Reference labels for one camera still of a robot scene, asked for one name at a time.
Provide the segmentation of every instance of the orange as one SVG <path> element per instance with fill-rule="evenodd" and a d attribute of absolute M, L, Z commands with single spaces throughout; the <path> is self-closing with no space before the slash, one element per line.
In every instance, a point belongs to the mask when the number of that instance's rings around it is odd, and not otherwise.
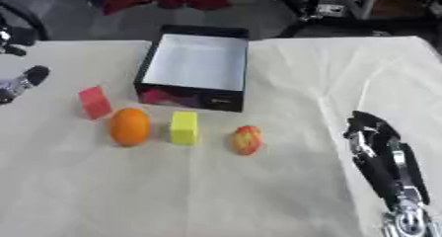
<path fill-rule="evenodd" d="M 149 135 L 149 117 L 142 111 L 125 108 L 110 120 L 110 136 L 121 146 L 135 146 Z"/>

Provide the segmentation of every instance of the chair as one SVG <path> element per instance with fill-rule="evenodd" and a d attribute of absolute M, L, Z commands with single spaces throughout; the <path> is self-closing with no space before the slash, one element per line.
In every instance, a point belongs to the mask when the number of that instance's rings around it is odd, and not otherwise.
<path fill-rule="evenodd" d="M 24 20 L 31 28 L 12 27 L 0 13 L 0 53 L 23 56 L 26 52 L 18 45 L 33 45 L 36 40 L 49 40 L 49 34 L 36 14 L 14 0 L 0 0 L 0 8 Z"/>

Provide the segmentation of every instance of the red apple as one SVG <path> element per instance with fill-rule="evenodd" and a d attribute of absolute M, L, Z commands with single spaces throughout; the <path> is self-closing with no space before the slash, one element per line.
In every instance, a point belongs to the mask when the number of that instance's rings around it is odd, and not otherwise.
<path fill-rule="evenodd" d="M 262 132 L 256 126 L 241 126 L 233 134 L 233 147 L 241 155 L 253 154 L 261 145 Z"/>

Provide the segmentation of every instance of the black box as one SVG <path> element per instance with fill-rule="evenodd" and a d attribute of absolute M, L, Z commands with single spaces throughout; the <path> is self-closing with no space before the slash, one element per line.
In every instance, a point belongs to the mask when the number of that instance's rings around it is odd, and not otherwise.
<path fill-rule="evenodd" d="M 139 101 L 241 112 L 249 32 L 164 26 L 135 78 Z"/>

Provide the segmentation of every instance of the sponge cube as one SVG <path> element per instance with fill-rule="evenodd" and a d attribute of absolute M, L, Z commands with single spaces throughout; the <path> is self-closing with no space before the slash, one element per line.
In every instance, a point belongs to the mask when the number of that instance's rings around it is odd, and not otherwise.
<path fill-rule="evenodd" d="M 98 119 L 111 113 L 111 104 L 101 87 L 86 89 L 78 94 L 83 109 L 91 119 Z"/>
<path fill-rule="evenodd" d="M 193 145 L 198 137 L 198 116 L 195 112 L 174 112 L 170 126 L 171 142 Z"/>

